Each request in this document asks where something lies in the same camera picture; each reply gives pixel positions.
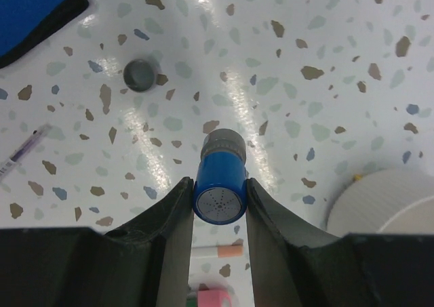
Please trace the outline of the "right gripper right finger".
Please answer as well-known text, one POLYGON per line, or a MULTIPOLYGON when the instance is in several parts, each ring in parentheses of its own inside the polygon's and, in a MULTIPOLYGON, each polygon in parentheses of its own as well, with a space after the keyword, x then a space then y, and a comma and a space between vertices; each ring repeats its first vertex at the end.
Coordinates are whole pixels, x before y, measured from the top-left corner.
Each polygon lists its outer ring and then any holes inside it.
POLYGON ((433 237, 335 237, 250 178, 246 211, 257 306, 432 306, 433 237))

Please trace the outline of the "round white divided organizer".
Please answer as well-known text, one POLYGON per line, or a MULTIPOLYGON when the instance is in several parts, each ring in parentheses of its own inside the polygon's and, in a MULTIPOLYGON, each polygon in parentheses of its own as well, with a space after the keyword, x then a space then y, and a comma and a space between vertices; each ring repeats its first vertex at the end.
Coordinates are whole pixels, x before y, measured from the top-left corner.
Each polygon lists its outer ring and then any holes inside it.
POLYGON ((329 233, 433 234, 433 176, 385 169, 352 183, 334 202, 329 233))

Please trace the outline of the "blue fabric pouch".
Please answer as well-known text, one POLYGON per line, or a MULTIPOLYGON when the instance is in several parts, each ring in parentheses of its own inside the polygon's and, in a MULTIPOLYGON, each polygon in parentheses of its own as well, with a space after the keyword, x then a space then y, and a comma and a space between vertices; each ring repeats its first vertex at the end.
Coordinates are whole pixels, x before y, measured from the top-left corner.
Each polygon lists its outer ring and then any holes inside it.
POLYGON ((82 14, 89 0, 1 0, 1 68, 82 14))

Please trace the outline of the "pink cap clear tube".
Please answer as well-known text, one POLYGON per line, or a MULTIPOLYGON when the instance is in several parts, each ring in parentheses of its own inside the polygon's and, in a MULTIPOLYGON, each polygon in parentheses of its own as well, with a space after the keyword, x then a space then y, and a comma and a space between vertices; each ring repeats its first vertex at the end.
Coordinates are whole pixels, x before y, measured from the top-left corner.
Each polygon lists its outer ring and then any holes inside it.
POLYGON ((187 295, 186 307, 234 307, 232 296, 224 287, 207 287, 200 284, 197 291, 187 295))

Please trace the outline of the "blue cylindrical stamp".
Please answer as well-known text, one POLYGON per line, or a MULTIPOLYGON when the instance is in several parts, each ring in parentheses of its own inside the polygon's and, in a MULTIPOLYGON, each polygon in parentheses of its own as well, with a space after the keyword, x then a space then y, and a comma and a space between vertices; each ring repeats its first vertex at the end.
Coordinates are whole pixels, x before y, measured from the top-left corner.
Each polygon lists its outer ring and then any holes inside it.
POLYGON ((246 147, 232 129, 215 129, 203 142, 193 191, 193 210, 204 222, 226 225, 247 209, 246 147))

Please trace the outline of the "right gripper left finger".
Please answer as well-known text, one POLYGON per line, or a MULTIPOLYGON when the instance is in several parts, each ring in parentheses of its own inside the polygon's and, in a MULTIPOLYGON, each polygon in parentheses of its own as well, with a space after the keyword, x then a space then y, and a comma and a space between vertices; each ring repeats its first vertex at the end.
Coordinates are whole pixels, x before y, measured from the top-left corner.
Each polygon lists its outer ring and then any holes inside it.
POLYGON ((193 181, 100 234, 91 228, 1 231, 2 306, 184 306, 193 181))

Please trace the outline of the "small grey round cap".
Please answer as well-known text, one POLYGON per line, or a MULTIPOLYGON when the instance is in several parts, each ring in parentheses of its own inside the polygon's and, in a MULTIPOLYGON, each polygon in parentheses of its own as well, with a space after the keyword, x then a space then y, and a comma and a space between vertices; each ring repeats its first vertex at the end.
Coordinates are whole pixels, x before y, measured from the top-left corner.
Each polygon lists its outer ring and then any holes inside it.
POLYGON ((123 70, 123 80, 130 90, 145 92, 154 86, 156 73, 148 61, 135 59, 126 64, 123 70))

